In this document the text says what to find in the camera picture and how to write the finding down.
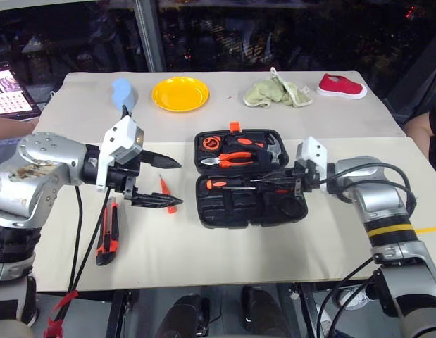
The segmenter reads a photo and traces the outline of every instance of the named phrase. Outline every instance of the open toolbox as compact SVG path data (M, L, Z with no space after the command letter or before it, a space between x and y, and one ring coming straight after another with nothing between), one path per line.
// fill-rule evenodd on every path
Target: open toolbox
M201 132L194 139L199 218L206 227L264 227L296 222L307 214L301 180L284 182L289 156L274 130Z

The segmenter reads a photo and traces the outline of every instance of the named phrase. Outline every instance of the red shoe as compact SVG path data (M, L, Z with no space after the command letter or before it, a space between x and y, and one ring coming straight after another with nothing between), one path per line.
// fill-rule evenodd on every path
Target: red shoe
M358 100L364 97L368 90L362 84L352 82L343 76L324 74L316 92L325 96L340 96L345 99Z

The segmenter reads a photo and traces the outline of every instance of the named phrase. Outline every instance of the orange screwdriver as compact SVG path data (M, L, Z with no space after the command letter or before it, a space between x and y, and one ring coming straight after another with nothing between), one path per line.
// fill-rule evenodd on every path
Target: orange screwdriver
M160 174L160 183L161 183L161 192L163 192L163 194L170 195L170 190L168 188L168 185L166 184L166 182L164 182L163 178L161 177L161 174ZM177 211L176 206L168 206L167 209L169 213L175 213Z

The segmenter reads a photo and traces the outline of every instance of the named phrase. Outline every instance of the red zip tie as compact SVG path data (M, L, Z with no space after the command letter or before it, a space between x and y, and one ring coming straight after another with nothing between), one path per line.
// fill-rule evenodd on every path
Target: red zip tie
M54 309L51 311L51 314L53 315L56 310L62 308L67 303L70 303L74 298L78 297L78 291L73 290L66 294L54 307ZM52 320L49 318L47 321L48 328L44 331L44 338L63 338L63 320Z

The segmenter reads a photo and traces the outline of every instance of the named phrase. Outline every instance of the pliers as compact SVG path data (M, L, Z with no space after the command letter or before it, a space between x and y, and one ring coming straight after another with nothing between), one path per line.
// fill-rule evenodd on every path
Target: pliers
M236 158L251 158L252 153L249 153L248 151L237 151L234 153L229 154L221 154L219 157L209 157L205 158L201 161L202 164L206 165L215 165L219 164L221 168L229 168L232 165L246 165L251 164L253 161L247 161L247 162L232 162L231 160L235 160Z

